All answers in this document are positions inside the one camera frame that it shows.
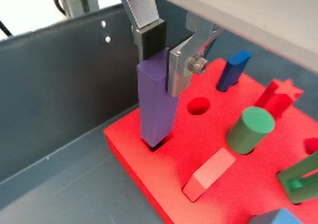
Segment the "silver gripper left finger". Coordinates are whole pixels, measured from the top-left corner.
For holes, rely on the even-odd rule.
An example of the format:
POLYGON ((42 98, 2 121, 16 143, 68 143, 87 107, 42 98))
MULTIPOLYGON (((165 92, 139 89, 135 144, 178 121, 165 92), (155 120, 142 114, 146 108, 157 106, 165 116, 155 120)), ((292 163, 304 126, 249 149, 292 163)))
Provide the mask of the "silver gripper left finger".
POLYGON ((166 48, 167 23, 159 18, 155 0, 121 0, 133 24, 134 42, 143 61, 166 48))

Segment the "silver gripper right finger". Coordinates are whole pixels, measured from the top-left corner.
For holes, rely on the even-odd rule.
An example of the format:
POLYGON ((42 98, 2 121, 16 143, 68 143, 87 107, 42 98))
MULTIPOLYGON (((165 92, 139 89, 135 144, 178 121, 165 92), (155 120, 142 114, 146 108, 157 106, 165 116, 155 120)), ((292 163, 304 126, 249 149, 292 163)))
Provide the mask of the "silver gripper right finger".
POLYGON ((169 52, 169 93, 178 97, 191 83, 193 74, 203 74, 206 55, 223 28, 191 12, 186 15, 186 28, 193 35, 169 52))

